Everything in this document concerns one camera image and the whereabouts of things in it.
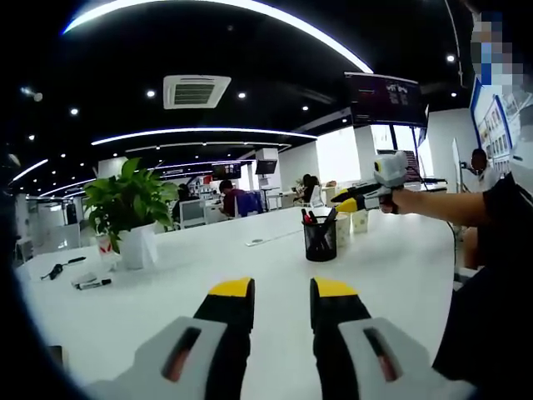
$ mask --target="white pot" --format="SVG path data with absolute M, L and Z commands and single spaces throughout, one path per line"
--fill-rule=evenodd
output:
M 156 234 L 154 223 L 121 231 L 120 255 L 126 269 L 153 269 L 157 262 Z

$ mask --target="monitor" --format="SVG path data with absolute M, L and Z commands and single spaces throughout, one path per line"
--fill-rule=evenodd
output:
M 257 160 L 256 175 L 272 175 L 276 165 L 277 160 Z
M 215 164 L 212 176 L 213 181 L 241 179 L 241 164 Z
M 346 72 L 346 80 L 354 125 L 426 127 L 426 105 L 418 82 L 358 72 Z

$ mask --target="white desk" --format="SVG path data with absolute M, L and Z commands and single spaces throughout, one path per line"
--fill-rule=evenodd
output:
M 96 248 L 44 254 L 27 262 L 30 275 L 47 273 L 54 263 L 86 255 L 55 281 L 22 286 L 46 343 L 61 344 L 76 381 L 113 379 L 132 365 L 135 350 L 174 318 L 191 316 L 221 281 L 256 279 L 252 354 L 242 399 L 321 399 L 309 320 L 309 280 L 340 279 L 360 291 L 375 317 L 385 317 L 422 343 L 434 359 L 446 325 L 453 281 L 453 239 L 444 222 L 417 215 L 371 212 L 367 234 L 335 260 L 308 262 L 301 209 L 157 235 L 157 272 L 118 275 L 113 285 L 83 292 L 73 276 L 98 262 Z

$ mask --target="pen holder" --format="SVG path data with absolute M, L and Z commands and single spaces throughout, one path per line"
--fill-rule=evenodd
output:
M 304 223 L 306 258 L 309 261 L 324 262 L 336 257 L 336 222 L 326 227 L 326 217 L 316 217 L 318 223 Z

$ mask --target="ceiling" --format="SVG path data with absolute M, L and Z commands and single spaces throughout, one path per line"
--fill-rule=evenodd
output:
M 62 35 L 81 8 L 105 2 L 55 3 L 61 2 L 19 5 L 21 17 L 15 19 L 22 28 L 15 34 L 11 29 L 3 32 L 17 40 L 7 47 L 12 78 L 5 92 L 9 102 L 2 131 L 10 152 L 21 161 L 21 171 L 49 160 L 13 184 L 15 190 L 23 188 L 32 195 L 94 178 L 92 168 L 114 154 L 142 157 L 144 166 L 153 167 L 159 160 L 169 165 L 236 159 L 258 148 L 308 143 L 313 139 L 221 131 L 170 132 L 91 145 L 118 135 L 173 128 L 291 132 L 347 107 L 343 73 L 360 72 L 309 34 L 243 8 L 214 2 L 154 2 L 110 12 Z M 430 110 L 468 107 L 472 22 L 458 0 L 449 3 L 456 19 L 464 87 L 457 62 L 446 61 L 446 55 L 457 51 L 444 0 L 264 3 L 320 29 L 375 73 L 417 80 Z M 232 81 L 216 108 L 165 110 L 162 81 L 176 74 L 227 76 Z M 42 101 L 21 93 L 25 87 L 42 93 Z M 148 98 L 148 90 L 156 95 Z M 452 92 L 458 96 L 452 98 Z M 246 98 L 238 93 L 246 93 Z M 78 115 L 71 115 L 71 108 L 77 108 Z M 312 134 L 349 123 L 349 118 L 344 123 L 338 118 Z M 197 166 L 197 171 L 204 167 Z

